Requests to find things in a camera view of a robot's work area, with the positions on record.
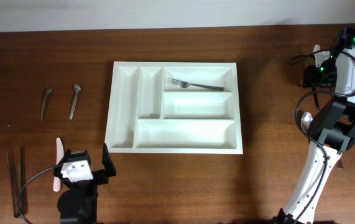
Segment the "metal fork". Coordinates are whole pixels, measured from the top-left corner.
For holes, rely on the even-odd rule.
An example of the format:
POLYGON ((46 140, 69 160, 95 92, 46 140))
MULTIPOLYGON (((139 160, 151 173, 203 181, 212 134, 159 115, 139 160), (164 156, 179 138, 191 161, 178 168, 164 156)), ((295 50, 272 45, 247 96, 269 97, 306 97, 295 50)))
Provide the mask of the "metal fork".
POLYGON ((204 88, 204 89, 207 89, 207 90, 224 91, 224 87, 223 86, 211 86, 211 85, 190 83, 190 82, 185 82, 185 81, 182 81, 182 80, 177 80, 175 78, 167 79, 167 83, 175 85, 175 86, 177 86, 179 88, 189 88, 189 87, 193 86, 193 87, 198 87, 198 88, 204 88))
MULTIPOLYGON (((312 58, 306 59, 306 61, 305 61, 306 67, 312 66, 313 64, 314 64, 314 61, 312 58)), ((316 93, 313 94, 313 100, 315 102, 315 108, 318 111, 320 109, 320 106, 319 106, 318 97, 317 97, 316 93)))

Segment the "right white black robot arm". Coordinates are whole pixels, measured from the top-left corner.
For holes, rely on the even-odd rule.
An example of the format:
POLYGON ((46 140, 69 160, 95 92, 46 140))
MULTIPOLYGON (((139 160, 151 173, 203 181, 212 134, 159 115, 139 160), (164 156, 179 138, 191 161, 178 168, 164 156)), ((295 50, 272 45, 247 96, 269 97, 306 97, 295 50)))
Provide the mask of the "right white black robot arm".
POLYGON ((315 210, 334 166, 355 144, 355 29, 340 30, 331 46, 316 45, 313 52, 299 55, 290 64, 305 61, 303 88, 310 89, 318 113, 295 109, 295 122, 308 139, 308 154, 294 193, 271 222, 277 224, 314 223, 315 210), (330 95, 324 107, 319 94, 330 95))

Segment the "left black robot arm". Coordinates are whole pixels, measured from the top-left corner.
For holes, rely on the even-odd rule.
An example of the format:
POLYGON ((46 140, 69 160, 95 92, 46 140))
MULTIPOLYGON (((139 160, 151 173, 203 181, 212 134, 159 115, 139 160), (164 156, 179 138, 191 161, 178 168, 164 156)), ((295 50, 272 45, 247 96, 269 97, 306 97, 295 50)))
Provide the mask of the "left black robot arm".
POLYGON ((60 223, 97 222, 98 186, 108 184, 109 178, 116 175, 106 144, 101 162, 104 168, 92 171, 88 151, 67 150, 57 163, 53 174, 68 187, 57 202, 60 223))

